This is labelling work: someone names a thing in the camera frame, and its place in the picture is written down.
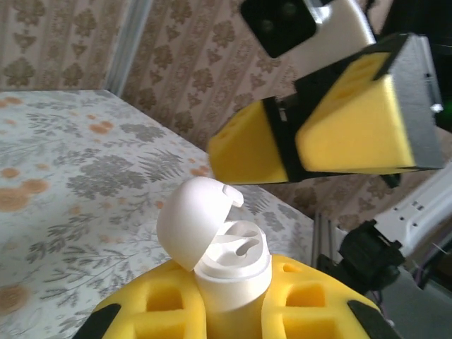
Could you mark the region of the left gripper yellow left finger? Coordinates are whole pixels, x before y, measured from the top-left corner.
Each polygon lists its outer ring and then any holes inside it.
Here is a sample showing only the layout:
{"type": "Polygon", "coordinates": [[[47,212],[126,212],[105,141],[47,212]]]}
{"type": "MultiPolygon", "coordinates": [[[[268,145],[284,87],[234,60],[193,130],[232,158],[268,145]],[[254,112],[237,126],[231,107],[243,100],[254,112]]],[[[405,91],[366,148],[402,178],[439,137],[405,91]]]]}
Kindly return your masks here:
{"type": "Polygon", "coordinates": [[[101,301],[72,339],[207,339],[193,273],[168,261],[101,301]]]}

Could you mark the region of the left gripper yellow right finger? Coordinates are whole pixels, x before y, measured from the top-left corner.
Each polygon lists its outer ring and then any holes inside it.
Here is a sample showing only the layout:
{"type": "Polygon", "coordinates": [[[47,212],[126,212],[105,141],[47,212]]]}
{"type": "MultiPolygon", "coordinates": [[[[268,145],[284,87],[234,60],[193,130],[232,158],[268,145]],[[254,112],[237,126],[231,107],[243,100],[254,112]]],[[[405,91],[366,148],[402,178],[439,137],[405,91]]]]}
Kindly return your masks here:
{"type": "Polygon", "coordinates": [[[399,339],[370,299],[282,255],[261,308],[262,339],[399,339]]]}

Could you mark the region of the aluminium frame post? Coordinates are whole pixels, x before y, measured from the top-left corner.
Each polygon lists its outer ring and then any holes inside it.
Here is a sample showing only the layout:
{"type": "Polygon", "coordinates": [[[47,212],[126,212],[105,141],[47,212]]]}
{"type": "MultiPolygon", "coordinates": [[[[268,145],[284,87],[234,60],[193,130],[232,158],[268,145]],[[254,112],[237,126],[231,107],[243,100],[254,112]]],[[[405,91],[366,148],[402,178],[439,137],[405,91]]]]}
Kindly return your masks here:
{"type": "Polygon", "coordinates": [[[154,0],[129,0],[119,29],[104,89],[121,97],[154,0]]]}

